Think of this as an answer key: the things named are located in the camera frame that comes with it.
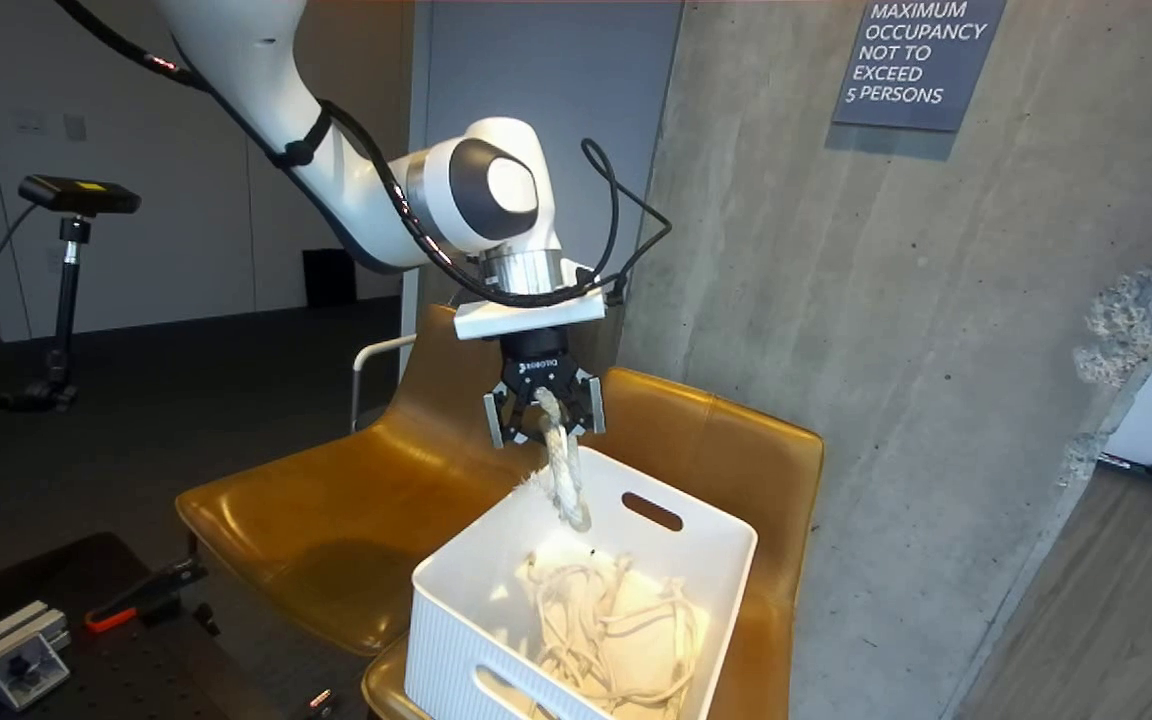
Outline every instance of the black equipment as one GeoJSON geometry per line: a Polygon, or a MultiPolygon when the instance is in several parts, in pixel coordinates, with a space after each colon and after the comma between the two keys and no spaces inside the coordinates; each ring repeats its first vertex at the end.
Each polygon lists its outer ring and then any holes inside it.
{"type": "Polygon", "coordinates": [[[140,198],[108,184],[108,182],[81,182],[81,178],[23,178],[20,198],[65,214],[61,216],[61,297],[55,297],[55,332],[53,350],[43,354],[43,375],[20,392],[0,398],[0,407],[16,411],[53,411],[73,407],[75,386],[73,386],[73,316],[81,300],[81,251],[92,240],[92,220],[101,214],[135,214],[140,198]]]}

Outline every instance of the gray floor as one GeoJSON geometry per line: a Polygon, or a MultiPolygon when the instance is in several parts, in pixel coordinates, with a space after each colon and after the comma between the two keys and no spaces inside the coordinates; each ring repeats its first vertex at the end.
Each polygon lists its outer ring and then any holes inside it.
{"type": "Polygon", "coordinates": [[[1100,467],[960,720],[1152,720],[1152,477],[1100,467]]]}
{"type": "MultiPolygon", "coordinates": [[[[171,565],[178,488],[330,440],[347,426],[347,361],[392,337],[392,306],[200,321],[75,339],[73,411],[0,411],[0,567],[88,531],[115,531],[145,565],[171,565]]],[[[0,350],[0,392],[34,380],[34,343],[0,350]]],[[[392,364],[368,373],[368,405],[392,392],[392,364]]],[[[287,716],[316,688],[354,699],[359,661],[280,624],[211,571],[191,587],[220,620],[220,649],[287,716]]]]}

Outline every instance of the white plastic basket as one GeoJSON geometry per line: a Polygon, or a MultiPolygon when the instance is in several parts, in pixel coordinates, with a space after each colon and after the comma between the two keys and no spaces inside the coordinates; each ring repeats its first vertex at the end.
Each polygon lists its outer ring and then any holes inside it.
{"type": "Polygon", "coordinates": [[[541,646],[536,607],[517,581],[527,551],[623,558],[649,581],[675,581],[709,617],[678,720],[709,714],[755,531],[590,450],[576,454],[576,477],[590,512],[589,531],[573,531],[561,521],[544,474],[506,494],[413,571],[409,698],[437,720],[527,716],[520,703],[506,703],[506,698],[524,698],[533,710],[565,720],[608,716],[520,651],[520,646],[541,646]]]}

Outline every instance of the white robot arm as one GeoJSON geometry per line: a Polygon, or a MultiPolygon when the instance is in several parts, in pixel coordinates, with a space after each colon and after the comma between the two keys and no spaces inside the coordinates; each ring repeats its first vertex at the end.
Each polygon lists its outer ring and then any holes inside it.
{"type": "Polygon", "coordinates": [[[304,0],[159,0],[159,13],[189,68],[295,178],[368,270],[447,272],[450,258],[430,235],[464,258],[486,258],[492,285],[455,278],[484,300],[455,313],[455,337],[603,316],[603,294],[561,258],[544,149],[524,119],[486,116],[464,136],[382,161],[364,130],[301,79],[304,0]]]}

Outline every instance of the wooden chair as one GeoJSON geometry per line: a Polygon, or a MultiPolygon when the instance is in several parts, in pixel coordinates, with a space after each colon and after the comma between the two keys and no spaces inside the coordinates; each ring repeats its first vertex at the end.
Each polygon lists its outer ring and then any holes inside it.
{"type": "MultiPolygon", "coordinates": [[[[380,716],[403,699],[413,567],[541,467],[541,450],[492,450],[478,392],[495,343],[455,343],[450,313],[419,321],[396,399],[325,450],[191,488],[189,531],[301,628],[368,658],[380,716]]],[[[792,620],[823,464],[818,435],[649,373],[603,373],[608,434],[589,444],[761,531],[716,720],[789,716],[792,620]]]]}

